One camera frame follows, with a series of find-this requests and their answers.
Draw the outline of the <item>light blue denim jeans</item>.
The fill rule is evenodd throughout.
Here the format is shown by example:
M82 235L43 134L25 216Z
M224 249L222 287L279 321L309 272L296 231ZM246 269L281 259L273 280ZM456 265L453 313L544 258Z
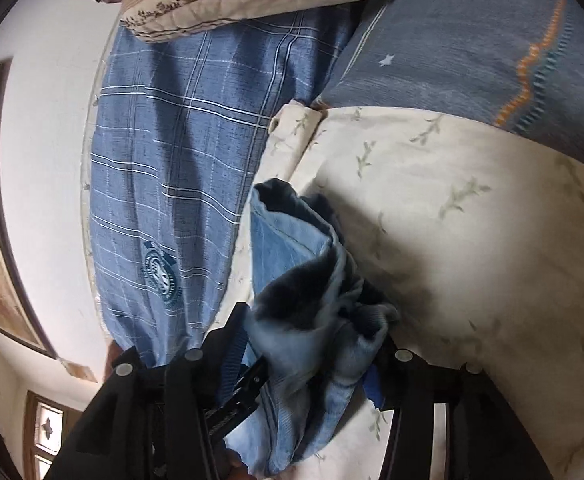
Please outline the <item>light blue denim jeans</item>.
M323 195L278 179L255 185L250 234L243 362L264 359L268 381L226 442L268 478L329 443L398 312L358 272Z

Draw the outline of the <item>cream leaf print quilt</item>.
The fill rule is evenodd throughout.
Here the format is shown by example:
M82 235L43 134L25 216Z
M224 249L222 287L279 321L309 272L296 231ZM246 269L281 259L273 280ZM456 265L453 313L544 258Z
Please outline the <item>cream leaf print quilt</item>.
M394 340L482 367L556 479L584 479L584 164L430 110L281 107L256 180L318 192Z

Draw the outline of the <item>blue plaid pillow with emblem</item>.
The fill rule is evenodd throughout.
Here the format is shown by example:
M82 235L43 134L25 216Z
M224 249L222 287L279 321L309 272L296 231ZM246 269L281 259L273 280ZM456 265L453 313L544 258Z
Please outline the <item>blue plaid pillow with emblem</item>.
M118 30L91 142L89 229L104 324L147 366L212 325L271 118L319 96L358 20L343 4L162 44Z

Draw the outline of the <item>wooden frame window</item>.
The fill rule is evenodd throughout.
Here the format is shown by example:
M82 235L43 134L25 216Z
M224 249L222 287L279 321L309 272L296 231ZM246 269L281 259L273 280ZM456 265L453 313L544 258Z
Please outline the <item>wooden frame window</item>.
M82 412L28 390L23 424L26 480L42 480Z

